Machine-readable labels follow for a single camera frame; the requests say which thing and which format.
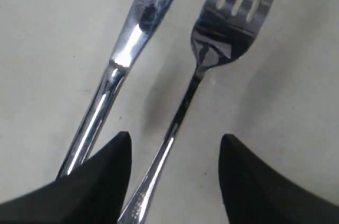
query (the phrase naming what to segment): white table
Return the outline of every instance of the white table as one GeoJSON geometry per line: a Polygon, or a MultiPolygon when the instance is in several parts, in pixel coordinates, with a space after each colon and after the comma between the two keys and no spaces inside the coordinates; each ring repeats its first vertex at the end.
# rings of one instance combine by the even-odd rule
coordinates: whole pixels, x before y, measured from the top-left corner
{"type": "MultiPolygon", "coordinates": [[[[51,182],[92,98],[132,0],[0,0],[0,201],[51,182]]],[[[175,0],[123,86],[94,152],[133,139],[128,196],[194,69],[204,0],[175,0]]],[[[225,223],[221,136],[339,204],[339,0],[275,0],[243,59],[210,71],[183,123],[148,223],[225,223]]]]}

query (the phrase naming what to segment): fork handle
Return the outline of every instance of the fork handle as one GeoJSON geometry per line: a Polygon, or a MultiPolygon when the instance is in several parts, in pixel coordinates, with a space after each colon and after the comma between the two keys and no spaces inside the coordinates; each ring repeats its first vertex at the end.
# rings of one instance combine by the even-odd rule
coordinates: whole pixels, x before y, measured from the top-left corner
{"type": "Polygon", "coordinates": [[[118,224],[143,224],[145,222],[146,214],[166,158],[201,80],[202,76],[199,76],[196,71],[152,164],[130,201],[125,206],[118,224]]]}

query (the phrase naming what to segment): metal cutlery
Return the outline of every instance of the metal cutlery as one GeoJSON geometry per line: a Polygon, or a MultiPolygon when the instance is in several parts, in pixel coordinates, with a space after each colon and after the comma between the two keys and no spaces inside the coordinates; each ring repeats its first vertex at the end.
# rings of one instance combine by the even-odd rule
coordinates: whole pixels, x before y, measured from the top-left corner
{"type": "Polygon", "coordinates": [[[88,158],[128,72],[157,29],[171,2],[172,0],[134,0],[108,66],[57,178],[69,175],[88,158]]]}
{"type": "Polygon", "coordinates": [[[273,0],[206,0],[191,33],[197,66],[188,90],[142,182],[124,208],[118,224],[141,224],[160,172],[195,91],[207,70],[240,58],[255,40],[273,0]]]}

